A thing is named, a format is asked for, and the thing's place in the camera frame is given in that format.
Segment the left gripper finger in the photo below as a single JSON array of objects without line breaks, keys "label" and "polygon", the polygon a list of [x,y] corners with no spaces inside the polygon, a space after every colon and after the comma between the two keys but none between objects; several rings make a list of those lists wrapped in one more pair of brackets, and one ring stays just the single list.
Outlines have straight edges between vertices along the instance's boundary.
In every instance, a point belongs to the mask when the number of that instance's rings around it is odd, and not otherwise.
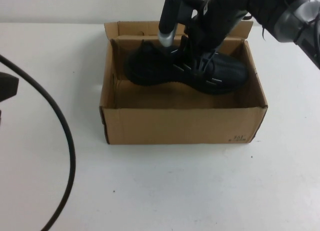
[{"label": "left gripper finger", "polygon": [[14,97],[18,92],[19,79],[8,73],[0,73],[0,101]]}]

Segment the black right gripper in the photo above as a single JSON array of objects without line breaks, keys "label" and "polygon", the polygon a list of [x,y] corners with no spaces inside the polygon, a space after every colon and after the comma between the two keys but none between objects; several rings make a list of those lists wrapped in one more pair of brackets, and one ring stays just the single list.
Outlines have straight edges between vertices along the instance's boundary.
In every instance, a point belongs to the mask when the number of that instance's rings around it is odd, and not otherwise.
[{"label": "black right gripper", "polygon": [[[248,13],[249,0],[192,0],[197,15],[186,33],[197,51],[215,50]],[[202,53],[193,59],[193,74],[206,75],[214,68],[215,53]]]}]

